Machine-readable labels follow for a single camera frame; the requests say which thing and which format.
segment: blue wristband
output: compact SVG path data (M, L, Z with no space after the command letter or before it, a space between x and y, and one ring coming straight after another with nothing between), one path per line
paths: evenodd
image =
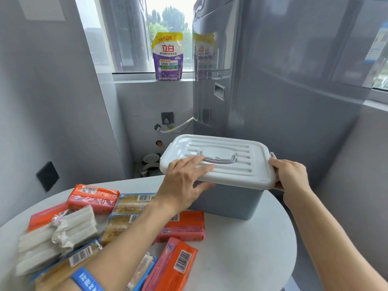
M84 268L80 267L71 275L73 281L82 291L104 291L91 274Z

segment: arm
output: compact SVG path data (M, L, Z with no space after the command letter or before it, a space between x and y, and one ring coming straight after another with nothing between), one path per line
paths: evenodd
M388 283L358 252L340 224L308 184L305 166L271 158L279 172L284 202L291 210L304 245L325 290L388 290Z
M194 181L214 167L210 164L196 168L203 158L193 156L171 162L156 198L127 230L85 265L105 291L123 291L168 221L187 209L203 191L215 186L205 182L193 188ZM80 289L67 279L57 290Z

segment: purple detergent bag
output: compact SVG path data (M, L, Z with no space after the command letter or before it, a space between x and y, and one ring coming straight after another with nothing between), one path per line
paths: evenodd
M179 81L183 70L183 33L157 33L152 43L158 81Z

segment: hand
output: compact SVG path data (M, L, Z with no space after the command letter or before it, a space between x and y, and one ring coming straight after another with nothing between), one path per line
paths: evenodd
M269 164L278 169L280 182L276 183L275 189L284 191L284 202L287 204L288 195L300 192L310 192L306 167L298 162L286 159L280 160L271 157Z
M216 185L203 182L193 188L194 182L211 171L214 164L207 164L196 168L205 158L204 155L190 156L172 161L167 168L166 176L156 194L155 201L162 202L172 209L173 215L187 209L203 192Z

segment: person's left hand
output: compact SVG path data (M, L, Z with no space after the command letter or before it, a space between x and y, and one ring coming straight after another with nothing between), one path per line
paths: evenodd
M216 185L203 182L193 188L194 182L211 171L214 164L196 168L205 156L190 156L172 161L167 168L166 176L156 194L155 201L170 207L173 214L187 209L203 192Z

